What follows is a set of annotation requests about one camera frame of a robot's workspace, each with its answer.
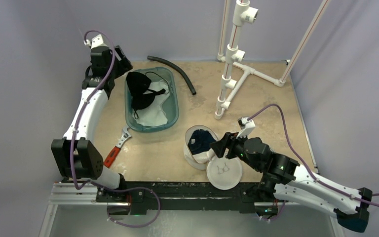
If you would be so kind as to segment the navy blue lace bra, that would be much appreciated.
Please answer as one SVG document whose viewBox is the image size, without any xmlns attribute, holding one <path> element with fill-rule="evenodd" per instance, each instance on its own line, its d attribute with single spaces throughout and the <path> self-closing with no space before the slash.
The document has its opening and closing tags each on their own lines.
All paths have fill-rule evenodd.
<svg viewBox="0 0 379 237">
<path fill-rule="evenodd" d="M 187 146 L 192 155 L 197 155 L 209 151 L 210 144 L 216 141 L 217 139 L 209 131 L 198 129 L 192 133 Z"/>
</svg>

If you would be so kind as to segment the black garment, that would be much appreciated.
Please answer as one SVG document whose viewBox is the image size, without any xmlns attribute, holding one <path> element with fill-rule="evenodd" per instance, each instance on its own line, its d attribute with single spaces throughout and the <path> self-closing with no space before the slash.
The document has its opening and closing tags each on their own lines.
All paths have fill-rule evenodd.
<svg viewBox="0 0 379 237">
<path fill-rule="evenodd" d="M 126 82 L 132 96 L 131 108 L 134 111 L 135 119 L 139 118 L 138 110 L 148 108 L 154 102 L 156 96 L 168 94 L 170 90 L 169 83 L 162 76 L 154 72 L 150 73 L 160 77 L 168 85 L 168 90 L 164 88 L 159 91 L 149 89 L 152 80 L 146 74 L 129 72 L 126 76 Z"/>
</svg>

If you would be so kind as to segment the pale mint white bra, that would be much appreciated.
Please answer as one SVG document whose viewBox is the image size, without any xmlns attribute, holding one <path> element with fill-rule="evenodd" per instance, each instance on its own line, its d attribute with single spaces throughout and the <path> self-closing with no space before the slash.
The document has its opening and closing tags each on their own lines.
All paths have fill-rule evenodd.
<svg viewBox="0 0 379 237">
<path fill-rule="evenodd" d="M 137 124 L 157 127 L 168 122 L 163 103 L 170 96 L 169 84 L 165 80 L 152 81 L 148 90 L 132 98 L 133 118 Z"/>
</svg>

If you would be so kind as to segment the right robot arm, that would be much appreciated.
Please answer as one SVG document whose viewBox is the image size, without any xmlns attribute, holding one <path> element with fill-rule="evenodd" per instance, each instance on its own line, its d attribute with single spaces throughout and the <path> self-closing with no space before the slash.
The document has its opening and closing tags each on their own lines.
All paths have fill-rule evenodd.
<svg viewBox="0 0 379 237">
<path fill-rule="evenodd" d="M 342 227 L 363 233 L 369 222 L 367 204 L 372 191 L 348 188 L 308 172 L 304 165 L 286 155 L 274 152 L 260 138 L 238 138 L 227 132 L 210 144 L 218 158 L 239 158 L 262 178 L 254 194 L 264 200 L 285 200 L 319 210 L 337 219 Z"/>
</svg>

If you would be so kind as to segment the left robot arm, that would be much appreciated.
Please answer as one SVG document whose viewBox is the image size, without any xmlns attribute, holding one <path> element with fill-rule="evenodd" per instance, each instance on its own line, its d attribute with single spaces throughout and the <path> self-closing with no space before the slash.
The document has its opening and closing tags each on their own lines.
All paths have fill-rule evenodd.
<svg viewBox="0 0 379 237">
<path fill-rule="evenodd" d="M 91 64 L 85 71 L 74 120 L 61 139 L 52 141 L 51 151 L 62 177 L 72 178 L 74 170 L 77 179 L 109 188 L 109 197 L 121 202 L 127 197 L 127 188 L 121 185 L 123 176 L 103 164 L 104 159 L 92 141 L 115 79 L 132 70 L 133 66 L 118 45 L 113 50 L 107 46 L 94 47 L 90 57 Z"/>
</svg>

